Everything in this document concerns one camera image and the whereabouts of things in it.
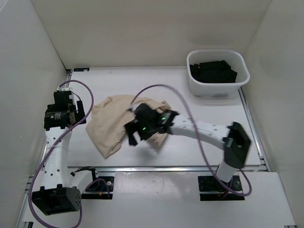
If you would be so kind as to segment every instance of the black object in bin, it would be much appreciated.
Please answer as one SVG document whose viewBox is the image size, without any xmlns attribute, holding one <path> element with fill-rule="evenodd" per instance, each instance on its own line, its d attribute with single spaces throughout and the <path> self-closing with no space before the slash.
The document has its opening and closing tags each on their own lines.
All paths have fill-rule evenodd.
<svg viewBox="0 0 304 228">
<path fill-rule="evenodd" d="M 190 65 L 190 71 L 202 83 L 235 83 L 238 75 L 225 60 Z"/>
</svg>

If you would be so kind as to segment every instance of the cable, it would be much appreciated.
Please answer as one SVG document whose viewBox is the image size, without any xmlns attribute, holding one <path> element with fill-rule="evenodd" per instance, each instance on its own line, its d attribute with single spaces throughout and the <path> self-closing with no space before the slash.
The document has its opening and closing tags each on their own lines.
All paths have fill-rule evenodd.
<svg viewBox="0 0 304 228">
<path fill-rule="evenodd" d="M 66 150 L 66 151 L 69 152 L 69 149 L 66 148 L 66 147 L 63 147 L 63 146 L 50 146 L 50 147 L 47 147 L 47 150 L 51 149 L 52 147 L 54 147 L 54 148 L 62 148 L 62 149 L 64 149 L 64 150 Z"/>
<path fill-rule="evenodd" d="M 96 188 L 94 188 L 94 189 L 90 189 L 90 187 L 89 187 L 89 188 L 87 187 L 85 190 L 95 191 L 96 189 L 98 189 L 99 184 L 100 184 L 100 183 L 99 183 L 99 181 L 98 181 L 98 185 L 97 185 L 97 187 L 96 187 Z"/>
<path fill-rule="evenodd" d="M 104 188 L 105 188 L 105 184 L 103 184 L 103 185 L 101 186 L 100 191 L 102 192 Z"/>
<path fill-rule="evenodd" d="M 109 187 L 108 187 L 108 185 L 106 184 L 105 180 L 104 180 L 104 179 L 101 179 L 101 178 L 96 179 L 95 181 L 93 181 L 92 183 L 90 183 L 90 184 L 86 187 L 85 190 L 87 190 L 88 188 L 90 188 L 90 187 L 91 187 L 93 184 L 95 184 L 97 181 L 102 181 L 102 182 L 105 184 L 106 190 L 108 191 L 108 198 L 110 198 L 110 190 L 109 190 Z"/>
<path fill-rule="evenodd" d="M 164 85 L 164 84 L 150 85 L 150 86 L 145 87 L 144 89 L 142 89 L 142 90 L 134 97 L 134 99 L 131 101 L 131 104 L 130 104 L 130 105 L 133 104 L 133 102 L 136 100 L 136 98 L 137 98 L 143 91 L 145 91 L 145 90 L 147 90 L 147 89 L 150 89 L 150 88 L 152 88 L 152 87 L 157 87 L 157 86 L 165 87 L 165 88 L 167 88 L 167 89 L 170 89 L 171 91 L 173 91 L 173 92 L 180 98 L 180 100 L 181 100 L 182 104 L 184 105 L 184 107 L 185 107 L 185 109 L 186 109 L 186 111 L 187 111 L 187 113 L 188 113 L 188 116 L 189 116 L 189 118 L 190 118 L 190 120 L 191 120 L 191 122 L 192 122 L 192 124 L 193 124 L 193 127 L 194 127 L 194 130 L 195 130 L 196 138 L 197 138 L 197 140 L 198 140 L 199 149 L 200 149 L 200 151 L 201 151 L 201 154 L 203 155 L 203 158 L 204 158 L 204 160 L 205 160 L 205 163 L 207 164 L 207 167 L 208 167 L 209 171 L 211 172 L 211 174 L 213 175 L 213 177 L 219 182 L 219 184 L 220 184 L 224 189 L 226 189 L 227 191 L 232 192 L 233 194 L 235 194 L 235 195 L 237 195 L 237 196 L 245 197 L 245 196 L 250 195 L 251 192 L 252 192 L 251 183 L 250 183 L 248 177 L 246 176 L 246 174 L 245 174 L 241 169 L 239 169 L 239 170 L 240 170 L 240 172 L 243 174 L 243 176 L 244 176 L 244 178 L 246 179 L 246 181 L 247 181 L 247 183 L 248 183 L 248 186 L 249 186 L 249 191 L 248 191 L 247 193 L 239 193 L 239 192 L 236 192 L 236 191 L 232 190 L 232 189 L 229 188 L 226 184 L 224 184 L 224 183 L 218 178 L 218 176 L 215 174 L 215 172 L 213 171 L 213 169 L 212 169 L 211 165 L 209 164 L 208 159 L 207 159 L 207 157 L 206 157 L 206 155 L 205 155 L 205 152 L 204 152 L 204 149 L 203 149 L 202 143 L 201 143 L 201 141 L 200 141 L 200 137 L 199 137 L 199 136 L 200 136 L 199 130 L 198 130 L 198 127 L 197 127 L 197 125 L 196 125 L 196 123 L 195 123 L 195 120 L 194 120 L 194 118 L 193 118 L 193 115 L 192 115 L 192 113 L 191 113 L 191 111 L 190 111 L 190 108 L 189 108 L 189 106 L 188 106 L 188 104 L 187 104 L 185 98 L 181 95 L 181 93 L 180 93 L 178 90 L 176 90 L 176 89 L 173 88 L 172 86 Z"/>
<path fill-rule="evenodd" d="M 33 186 L 34 186 L 34 183 L 35 183 L 35 180 L 40 172 L 40 170 L 42 169 L 42 167 L 44 166 L 44 163 L 48 160 L 49 156 L 51 155 L 51 153 L 53 152 L 53 150 L 55 149 L 54 146 L 56 146 L 60 140 L 62 140 L 63 137 L 65 137 L 70 131 L 72 131 L 75 127 L 77 127 L 79 124 L 81 124 L 88 116 L 89 114 L 91 113 L 92 109 L 93 109 L 93 105 L 94 105 L 94 96 L 93 96 L 93 93 L 91 91 L 91 89 L 86 85 L 84 84 L 83 82 L 81 81 L 78 81 L 78 80 L 68 80 L 68 81 L 65 81 L 64 83 L 62 83 L 59 87 L 63 86 L 64 84 L 66 83 L 69 83 L 69 82 L 77 82 L 77 83 L 80 83 L 82 84 L 90 93 L 91 95 L 91 99 L 92 99 L 92 102 L 91 102 L 91 106 L 88 110 L 88 112 L 85 114 L 85 116 L 78 122 L 76 123 L 74 126 L 72 126 L 71 128 L 69 128 L 66 132 L 64 132 L 61 136 L 59 136 L 57 138 L 57 140 L 54 142 L 53 146 L 50 148 L 50 150 L 47 152 L 47 154 L 45 155 L 45 157 L 43 158 L 41 164 L 39 165 L 37 171 L 35 172 L 34 174 L 34 177 L 33 177 L 33 180 L 29 186 L 29 190 L 28 190 L 28 206 L 29 206 L 29 209 L 30 211 L 32 212 L 34 218 L 43 226 L 47 227 L 47 228 L 58 228 L 58 227 L 54 227 L 48 223 L 46 223 L 45 221 L 43 221 L 41 218 L 39 218 L 39 216 L 37 215 L 37 213 L 35 212 L 34 210 L 34 207 L 33 207 L 33 202 L 32 202 L 32 192 L 33 192 Z M 77 228 L 79 227 L 80 223 L 81 223 L 81 220 L 82 220 L 82 208 L 80 207 L 80 213 L 79 213 L 79 220 L 77 222 L 77 224 L 71 228 Z"/>
<path fill-rule="evenodd" d="M 72 92 L 72 94 L 74 94 L 74 95 L 76 95 L 77 97 L 78 97 L 78 99 L 81 101 L 81 98 L 80 98 L 80 96 L 78 96 L 76 93 L 74 93 L 73 91 L 71 91 Z"/>
<path fill-rule="evenodd" d="M 229 182 L 229 188 L 231 188 L 232 182 L 233 182 L 233 176 L 232 176 L 232 178 L 231 178 L 231 180 Z M 220 200 L 223 200 L 228 195 L 228 193 L 229 193 L 229 191 L 226 190 L 225 193 L 223 194 L 223 196 L 220 198 Z"/>
</svg>

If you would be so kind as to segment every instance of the crumpled fabric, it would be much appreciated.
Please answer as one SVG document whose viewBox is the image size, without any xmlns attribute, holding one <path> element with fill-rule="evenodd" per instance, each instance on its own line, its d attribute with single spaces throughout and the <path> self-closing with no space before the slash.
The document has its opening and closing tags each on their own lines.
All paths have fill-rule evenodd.
<svg viewBox="0 0 304 228">
<path fill-rule="evenodd" d="M 94 105 L 92 109 L 92 120 L 87 124 L 86 132 L 105 158 L 116 153 L 122 146 L 121 140 L 125 135 L 124 125 L 135 118 L 132 112 L 127 111 L 133 98 L 133 95 L 109 96 L 102 103 Z M 138 103 L 146 103 L 159 113 L 171 109 L 166 101 L 157 102 L 147 97 L 138 97 L 134 104 Z M 166 133 L 156 133 L 149 141 L 159 148 L 166 137 Z"/>
</svg>

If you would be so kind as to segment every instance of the black block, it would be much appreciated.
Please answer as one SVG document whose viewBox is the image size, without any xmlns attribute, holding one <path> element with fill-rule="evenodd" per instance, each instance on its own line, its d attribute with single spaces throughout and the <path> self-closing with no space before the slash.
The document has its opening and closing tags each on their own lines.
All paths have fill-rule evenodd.
<svg viewBox="0 0 304 228">
<path fill-rule="evenodd" d="M 79 211 L 81 193 L 76 188 L 62 188 L 60 185 L 47 190 L 41 187 L 32 193 L 32 201 L 45 215 Z"/>
<path fill-rule="evenodd" d="M 223 138 L 224 161 L 231 167 L 241 169 L 245 165 L 251 140 L 239 123 L 233 122 L 232 126 L 227 128 L 230 129 L 230 132 L 228 137 Z"/>
<path fill-rule="evenodd" d="M 192 77 L 202 83 L 235 83 L 237 72 L 224 60 L 190 65 Z"/>
</svg>

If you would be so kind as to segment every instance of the black clamp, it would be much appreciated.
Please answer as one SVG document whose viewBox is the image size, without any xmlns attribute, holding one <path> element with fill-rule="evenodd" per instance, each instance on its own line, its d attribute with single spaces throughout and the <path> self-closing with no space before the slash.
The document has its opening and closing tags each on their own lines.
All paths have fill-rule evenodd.
<svg viewBox="0 0 304 228">
<path fill-rule="evenodd" d="M 124 126 L 129 138 L 129 144 L 132 146 L 138 144 L 133 136 L 135 132 L 139 134 L 141 140 L 147 140 L 155 133 L 171 134 L 170 127 L 173 125 L 172 121 L 179 113 L 172 110 L 158 113 L 143 103 L 136 108 L 134 115 L 135 119 Z"/>
<path fill-rule="evenodd" d="M 47 190 L 41 186 L 39 191 L 32 192 L 32 201 L 45 215 L 79 211 L 81 192 L 77 188 L 62 187 L 62 184 Z"/>
<path fill-rule="evenodd" d="M 223 138 L 224 161 L 233 168 L 241 169 L 245 166 L 251 140 L 241 124 L 233 122 L 232 126 L 227 128 L 230 132 Z"/>
<path fill-rule="evenodd" d="M 85 116 L 82 101 L 77 101 L 77 108 L 71 98 L 72 91 L 56 91 L 54 92 L 54 104 L 49 104 L 44 116 L 44 128 L 49 131 L 52 127 L 60 127 L 64 129 L 78 123 Z"/>
</svg>

